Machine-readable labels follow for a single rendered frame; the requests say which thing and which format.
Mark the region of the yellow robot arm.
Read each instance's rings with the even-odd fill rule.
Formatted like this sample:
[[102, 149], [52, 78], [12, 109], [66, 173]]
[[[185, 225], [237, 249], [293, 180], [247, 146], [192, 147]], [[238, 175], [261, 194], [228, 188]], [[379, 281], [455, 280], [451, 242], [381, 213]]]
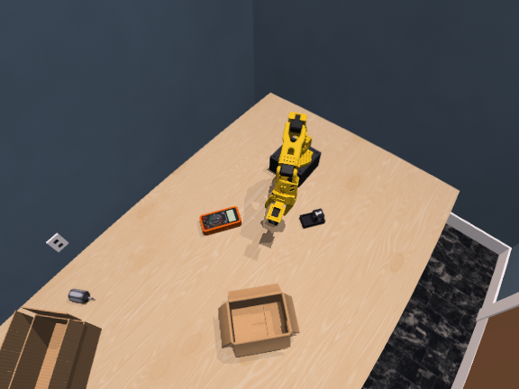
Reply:
[[[306, 118], [306, 114], [289, 113], [288, 122], [286, 122], [283, 133], [283, 145], [279, 156], [275, 184], [280, 190], [289, 195], [296, 195], [297, 192], [299, 182], [297, 170], [300, 167], [310, 165], [311, 156], [313, 156], [313, 152], [308, 150], [311, 139], [306, 137]], [[299, 134], [300, 132], [301, 134]], [[297, 137], [293, 139], [293, 136]]]

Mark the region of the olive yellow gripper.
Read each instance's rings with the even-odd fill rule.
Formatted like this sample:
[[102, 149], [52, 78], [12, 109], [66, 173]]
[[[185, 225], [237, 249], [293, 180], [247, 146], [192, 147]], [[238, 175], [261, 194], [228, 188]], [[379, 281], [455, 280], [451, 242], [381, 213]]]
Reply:
[[[267, 219], [270, 219], [274, 222], [281, 222], [282, 216], [286, 215], [290, 209], [294, 206], [296, 202], [297, 192], [295, 194], [288, 194], [286, 192], [283, 192], [280, 190], [277, 186], [274, 187], [271, 196], [269, 199], [265, 202], [265, 208], [267, 209], [271, 203], [276, 202], [275, 204], [272, 204], [269, 207], [269, 212], [267, 214]], [[283, 208], [283, 205], [286, 205], [286, 208]], [[285, 210], [286, 209], [286, 210]]]

